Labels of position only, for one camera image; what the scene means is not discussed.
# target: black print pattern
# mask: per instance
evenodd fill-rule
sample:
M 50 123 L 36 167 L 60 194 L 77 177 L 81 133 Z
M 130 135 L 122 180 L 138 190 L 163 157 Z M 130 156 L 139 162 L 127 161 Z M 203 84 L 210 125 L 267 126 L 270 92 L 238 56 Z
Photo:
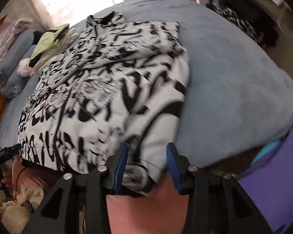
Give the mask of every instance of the black print pattern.
M 88 173 L 120 142 L 139 135 L 124 184 L 140 191 L 147 183 L 132 166 L 142 166 L 158 181 L 189 77 L 178 27 L 127 23 L 117 12 L 89 16 L 79 42 L 39 75 L 20 118 L 21 157 L 54 170 Z

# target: purple mat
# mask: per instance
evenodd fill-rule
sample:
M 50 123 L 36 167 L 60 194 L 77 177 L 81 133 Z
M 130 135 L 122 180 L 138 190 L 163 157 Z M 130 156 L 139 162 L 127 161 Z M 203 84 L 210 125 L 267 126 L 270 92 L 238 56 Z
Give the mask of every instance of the purple mat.
M 273 232 L 284 233 L 293 222 L 293 127 L 280 148 L 240 175 L 239 183 Z

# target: silver screw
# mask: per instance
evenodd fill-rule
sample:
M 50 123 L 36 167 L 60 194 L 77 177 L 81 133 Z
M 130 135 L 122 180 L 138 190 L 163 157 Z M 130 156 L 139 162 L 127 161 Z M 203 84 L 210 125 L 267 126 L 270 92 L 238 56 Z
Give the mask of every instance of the silver screw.
M 196 172 L 196 171 L 197 171 L 197 167 L 196 167 L 195 165 L 190 165 L 190 166 L 188 167 L 188 170 L 189 170 L 190 172 Z
M 224 173 L 222 175 L 225 179 L 231 179 L 232 175 L 230 173 Z
M 72 178 L 72 174 L 71 173 L 65 173 L 64 174 L 64 176 L 63 176 L 63 178 L 65 179 L 65 180 L 69 180 L 69 179 L 71 179 Z
M 105 165 L 100 165 L 99 167 L 98 167 L 98 171 L 99 172 L 105 172 L 107 170 L 107 167 L 105 166 Z

